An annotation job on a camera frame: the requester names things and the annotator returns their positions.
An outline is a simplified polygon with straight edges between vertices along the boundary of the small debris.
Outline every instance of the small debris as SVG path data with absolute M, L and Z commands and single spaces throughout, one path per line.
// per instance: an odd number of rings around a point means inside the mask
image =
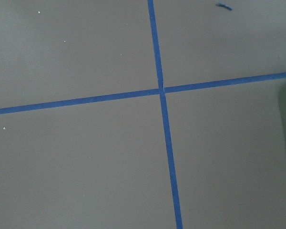
M 233 10 L 233 8 L 232 7 L 230 7 L 230 6 L 227 6 L 226 4 L 223 4 L 223 3 L 217 3 L 217 6 L 220 6 L 220 7 L 225 7 L 226 9 L 228 9 L 228 10 Z

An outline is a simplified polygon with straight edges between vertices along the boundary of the small blue piece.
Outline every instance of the small blue piece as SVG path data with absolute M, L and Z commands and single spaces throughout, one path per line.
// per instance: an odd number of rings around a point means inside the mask
M 228 9 L 228 10 L 233 10 L 232 7 L 227 6 L 226 4 L 223 4 L 223 3 L 220 3 L 220 2 L 219 2 L 217 5 L 218 5 L 218 6 L 221 6 L 221 7 L 225 7 L 225 8 Z

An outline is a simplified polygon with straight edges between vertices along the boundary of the gray surface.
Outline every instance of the gray surface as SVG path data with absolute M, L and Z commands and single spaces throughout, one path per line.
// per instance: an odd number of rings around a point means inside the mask
M 285 84 L 167 95 L 185 229 L 286 229 Z
M 152 88 L 145 0 L 0 0 L 0 108 Z
M 175 228 L 159 103 L 0 115 L 0 229 Z
M 156 0 L 165 86 L 286 72 L 286 0 Z

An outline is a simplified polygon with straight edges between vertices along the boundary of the gray floor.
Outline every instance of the gray floor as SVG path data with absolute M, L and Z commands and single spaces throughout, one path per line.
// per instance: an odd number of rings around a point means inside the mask
M 165 86 L 286 72 L 286 1 L 225 3 L 154 1 Z M 284 87 L 166 94 L 185 229 L 286 229 Z M 154 88 L 147 1 L 0 0 L 0 108 Z M 0 115 L 0 229 L 31 228 L 176 228 L 159 95 Z

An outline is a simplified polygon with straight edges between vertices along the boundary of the blue tape strip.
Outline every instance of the blue tape strip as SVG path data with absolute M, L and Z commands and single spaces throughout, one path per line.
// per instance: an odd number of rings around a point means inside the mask
M 63 101 L 56 101 L 56 102 L 49 102 L 49 103 L 42 103 L 42 104 L 31 104 L 31 105 L 24 105 L 24 106 L 0 108 L 0 115 L 8 114 L 8 113 L 15 113 L 15 112 L 40 110 L 40 109 L 60 107 L 60 106 L 71 106 L 71 105 L 78 105 L 78 104 L 96 103 L 96 102 L 101 102 L 101 101 L 134 98 L 134 97 L 141 97 L 141 96 L 147 96 L 147 95 L 153 95 L 153 94 L 159 94 L 159 89 L 150 89 L 150 90 L 143 90 L 143 91 L 136 91 L 136 92 L 100 95 L 100 96 L 80 98 L 80 99 L 70 99 L 70 100 L 63 100 Z
M 176 170 L 175 170 L 175 163 L 174 163 L 174 154 L 173 154 L 173 146 L 172 146 L 172 138 L 171 138 L 169 118 L 168 118 L 166 97 L 165 97 L 164 86 L 163 86 L 163 72 L 162 72 L 162 65 L 161 65 L 161 55 L 160 55 L 160 47 L 159 47 L 159 40 L 158 40 L 158 33 L 157 33 L 156 18 L 155 18 L 154 7 L 153 7 L 153 0 L 148 0 L 148 11 L 149 11 L 149 17 L 150 17 L 151 29 L 152 29 L 153 50 L 154 50 L 154 57 L 155 57 L 157 77 L 158 77 L 159 95 L 160 95 L 161 111 L 162 111 L 162 118 L 163 118 L 166 152 L 167 152 L 168 166 L 169 166 L 171 186 L 172 186 L 176 226 L 177 226 L 177 229 L 182 229 L 183 226 L 182 226 L 180 201 L 179 201 L 178 186 L 177 186 L 177 177 L 176 177 Z
M 182 92 L 182 91 L 197 90 L 210 87 L 221 87 L 221 86 L 228 86 L 241 83 L 253 83 L 266 80 L 278 80 L 284 78 L 286 78 L 286 73 L 251 76 L 251 77 L 237 78 L 231 80 L 212 81 L 206 83 L 194 83 L 181 86 L 166 87 L 165 93 Z

